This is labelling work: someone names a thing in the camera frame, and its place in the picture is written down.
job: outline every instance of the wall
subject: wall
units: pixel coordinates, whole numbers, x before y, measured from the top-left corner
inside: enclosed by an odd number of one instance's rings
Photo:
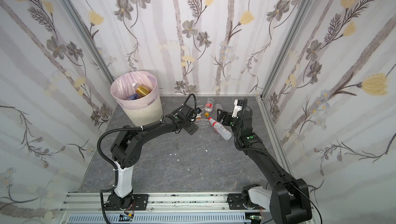
[[[396,4],[314,0],[265,96],[324,223],[395,223]]]
[[[301,0],[71,0],[114,77],[162,94],[258,95]]]
[[[0,6],[0,222],[52,223],[116,103],[58,0]]]

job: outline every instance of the gray marble floor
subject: gray marble floor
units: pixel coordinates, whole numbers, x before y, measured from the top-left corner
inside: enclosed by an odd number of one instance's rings
[[[243,97],[214,97],[225,110],[232,111],[235,99]],[[161,97],[164,114],[179,107],[185,97]],[[204,104],[205,97],[197,97],[197,104]],[[264,120],[254,97],[248,98],[253,110],[253,131],[263,140],[267,150],[274,151],[265,128]],[[107,130],[121,128],[132,122],[118,106]],[[102,150],[111,157],[110,147],[116,133],[102,141]],[[98,192],[114,183],[113,167],[95,153],[78,192]],[[213,127],[200,126],[194,135],[185,130],[179,134],[168,133],[147,142],[141,158],[133,169],[132,185],[136,192],[166,191],[228,191],[267,180],[256,164],[234,147],[234,140],[224,140]]]

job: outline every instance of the black cable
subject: black cable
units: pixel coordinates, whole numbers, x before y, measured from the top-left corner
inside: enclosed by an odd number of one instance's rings
[[[179,107],[178,109],[174,110],[173,112],[175,112],[175,111],[177,111],[177,110],[180,110],[180,109],[187,103],[187,101],[189,100],[189,98],[190,98],[191,95],[194,97],[195,109],[196,109],[196,108],[197,108],[197,101],[196,101],[196,98],[195,98],[195,94],[194,94],[194,93],[190,93],[190,94],[188,95],[188,97],[186,98],[186,100],[184,101],[184,104],[183,104],[181,107]],[[111,192],[112,190],[114,190],[114,189],[117,187],[117,184],[118,184],[118,167],[117,167],[117,165],[116,165],[116,163],[115,163],[114,161],[112,161],[110,158],[108,158],[108,157],[103,153],[102,148],[101,148],[101,143],[102,143],[103,138],[105,138],[107,135],[109,135],[109,134],[111,134],[111,133],[118,132],[118,131],[129,131],[129,130],[143,131],[143,130],[145,130],[145,129],[150,129],[150,128],[156,127],[156,126],[160,125],[161,123],[162,123],[162,121],[160,121],[160,122],[158,122],[158,123],[155,123],[155,124],[152,124],[152,125],[149,125],[149,126],[144,126],[143,128],[141,128],[141,127],[133,127],[133,128],[112,129],[112,130],[109,130],[109,131],[103,133],[103,134],[99,137],[98,142],[97,142],[97,144],[96,144],[97,151],[98,151],[99,155],[100,155],[103,159],[105,159],[105,161],[109,162],[109,163],[114,167],[114,172],[115,172],[115,178],[114,178],[114,185],[113,185],[113,187],[111,187],[110,189],[100,190],[100,191],[99,191],[100,198],[101,198],[100,200],[101,200],[102,214],[103,214],[103,218],[105,219],[105,222],[106,222],[107,224],[111,224],[111,223],[108,221],[107,216],[106,216],[106,213],[105,213],[105,205],[104,205],[104,201],[103,201],[103,193],[104,193],[104,192]]]
[[[274,218],[271,218],[271,220],[268,220],[268,221],[266,221],[266,222],[263,222],[263,223],[261,223],[261,224],[268,223],[268,222],[272,221],[273,219],[274,219]]]
[[[322,223],[323,223],[322,215],[320,214],[320,211],[319,211],[319,209],[316,207],[316,205],[311,201],[311,199],[309,199],[309,197],[307,197],[302,191],[300,191],[299,188],[295,187],[294,184],[291,184],[291,186],[293,186],[294,188],[296,188],[296,190],[298,190],[304,197],[306,197],[306,198],[312,203],[312,205],[314,205],[314,207],[316,208],[316,211],[318,212],[319,217],[320,217],[320,224],[322,224]]]
[[[246,109],[247,105],[248,105],[247,98],[244,98],[244,103],[242,104],[241,119],[243,119],[243,116],[244,116],[245,109]],[[242,122],[240,121],[240,122],[238,123],[237,131],[241,128],[241,125],[242,125]],[[277,168],[277,167],[275,166],[275,163],[272,161],[272,158],[271,158],[270,156],[268,156],[268,153],[267,153],[267,152],[261,151],[260,149],[256,149],[256,148],[239,148],[239,147],[238,147],[238,133],[235,133],[234,136],[235,136],[234,145],[235,145],[235,147],[236,147],[237,150],[240,150],[240,151],[254,150],[254,151],[257,151],[257,152],[261,152],[261,153],[267,155],[267,157],[268,157],[268,158],[270,159],[270,161],[273,163],[274,167]],[[306,197],[306,198],[314,205],[314,207],[316,208],[316,211],[318,212],[319,217],[320,217],[320,224],[322,224],[322,223],[323,223],[323,221],[322,221],[322,215],[320,214],[320,211],[319,211],[319,209],[316,207],[316,205],[311,201],[311,199],[309,199],[309,197],[307,197],[303,192],[301,192],[299,188],[295,187],[292,183],[291,183],[290,185],[293,186],[294,188],[296,188],[296,190],[298,190],[301,194],[303,194],[304,197]]]

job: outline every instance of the water bottle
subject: water bottle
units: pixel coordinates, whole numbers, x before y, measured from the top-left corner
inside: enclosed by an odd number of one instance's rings
[[[217,110],[218,109],[223,109],[222,107],[221,107],[221,104],[215,104],[215,112],[217,113]]]
[[[145,97],[147,94],[151,93],[151,90],[148,89],[145,85],[138,85],[136,82],[132,83],[132,87],[136,89],[136,93],[141,97]]]
[[[213,111],[213,102],[214,102],[213,98],[207,98],[206,99],[205,111],[207,113]]]
[[[129,96],[126,100],[136,100],[139,98],[139,95],[137,93],[132,94]]]
[[[231,132],[229,132],[226,128],[224,128],[221,123],[216,122],[213,118],[209,118],[209,122],[212,124],[212,126],[215,128],[215,131],[217,131],[221,136],[228,140],[232,137]]]

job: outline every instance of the white trash can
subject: white trash can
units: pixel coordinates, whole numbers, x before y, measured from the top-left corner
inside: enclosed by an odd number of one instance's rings
[[[151,93],[140,99],[125,100],[136,93],[134,82],[145,85]],[[122,75],[113,82],[110,92],[135,126],[159,121],[163,115],[157,79],[152,73],[135,71]]]

